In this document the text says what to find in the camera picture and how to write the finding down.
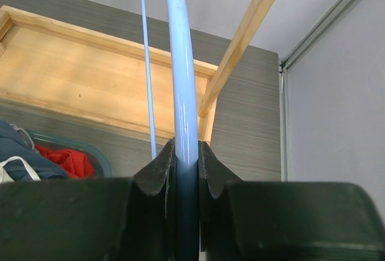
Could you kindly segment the navy tank top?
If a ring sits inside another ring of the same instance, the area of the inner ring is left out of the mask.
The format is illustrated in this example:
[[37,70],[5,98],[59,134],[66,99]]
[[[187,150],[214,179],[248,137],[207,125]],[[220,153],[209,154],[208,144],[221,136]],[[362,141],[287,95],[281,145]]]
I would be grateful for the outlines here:
[[[1,161],[12,156],[20,156],[32,166],[41,180],[69,178],[64,169],[36,152],[32,144],[30,138],[24,139],[11,124],[1,121]],[[16,181],[30,182],[27,176]]]

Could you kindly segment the wooden clothes rack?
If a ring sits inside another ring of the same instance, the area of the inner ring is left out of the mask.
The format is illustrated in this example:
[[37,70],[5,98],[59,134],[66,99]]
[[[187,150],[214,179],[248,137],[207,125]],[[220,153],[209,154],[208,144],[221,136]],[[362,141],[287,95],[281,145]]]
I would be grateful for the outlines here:
[[187,92],[199,140],[210,142],[217,97],[275,0],[252,0],[219,66],[179,61],[191,46],[181,6],[168,0],[175,24],[171,52],[9,6],[1,8],[1,99],[111,127],[159,143],[175,136],[174,106]]

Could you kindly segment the teal plastic tub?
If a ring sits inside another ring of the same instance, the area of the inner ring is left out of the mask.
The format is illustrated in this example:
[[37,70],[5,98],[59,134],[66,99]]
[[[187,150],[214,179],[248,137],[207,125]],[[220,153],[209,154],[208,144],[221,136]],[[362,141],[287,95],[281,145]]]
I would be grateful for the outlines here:
[[40,145],[50,150],[72,149],[85,153],[95,170],[95,176],[112,176],[111,166],[107,158],[95,147],[86,143],[73,141],[64,137],[58,137],[50,134],[41,134],[33,130],[27,130],[27,132],[32,138],[35,145]]

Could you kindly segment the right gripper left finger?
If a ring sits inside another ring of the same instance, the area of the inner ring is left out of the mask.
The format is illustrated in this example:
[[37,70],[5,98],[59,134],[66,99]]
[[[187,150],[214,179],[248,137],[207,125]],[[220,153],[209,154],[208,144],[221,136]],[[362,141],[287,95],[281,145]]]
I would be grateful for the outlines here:
[[1,186],[2,260],[169,260],[174,140],[132,177]]

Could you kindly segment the white tank top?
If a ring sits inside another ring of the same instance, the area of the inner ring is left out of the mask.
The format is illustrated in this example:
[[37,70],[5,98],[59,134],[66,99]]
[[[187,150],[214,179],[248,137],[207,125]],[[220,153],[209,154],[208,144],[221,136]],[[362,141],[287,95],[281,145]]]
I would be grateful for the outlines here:
[[1,184],[15,182],[27,176],[30,181],[41,181],[37,172],[20,156],[1,161]]

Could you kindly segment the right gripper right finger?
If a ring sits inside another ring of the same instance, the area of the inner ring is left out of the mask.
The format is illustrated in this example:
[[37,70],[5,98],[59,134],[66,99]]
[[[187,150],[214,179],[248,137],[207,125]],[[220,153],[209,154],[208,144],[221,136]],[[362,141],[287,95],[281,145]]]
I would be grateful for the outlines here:
[[198,166],[207,260],[384,259],[384,224],[361,187],[245,181],[206,142]]

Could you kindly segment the light blue hanger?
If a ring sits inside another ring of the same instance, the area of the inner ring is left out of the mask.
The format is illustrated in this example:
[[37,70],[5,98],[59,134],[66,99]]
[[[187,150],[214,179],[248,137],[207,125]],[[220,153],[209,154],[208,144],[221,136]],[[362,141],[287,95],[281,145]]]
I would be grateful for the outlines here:
[[198,122],[186,0],[167,0],[174,103],[174,147],[166,177],[166,260],[199,259]]

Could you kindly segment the red tank top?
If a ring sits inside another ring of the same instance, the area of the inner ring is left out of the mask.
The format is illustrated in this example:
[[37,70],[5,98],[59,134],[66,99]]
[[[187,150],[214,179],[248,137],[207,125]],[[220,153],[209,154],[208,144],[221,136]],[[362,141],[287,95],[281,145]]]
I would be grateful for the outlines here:
[[59,165],[72,179],[88,179],[95,176],[95,169],[85,153],[66,148],[52,150],[41,145],[35,147],[43,157]]

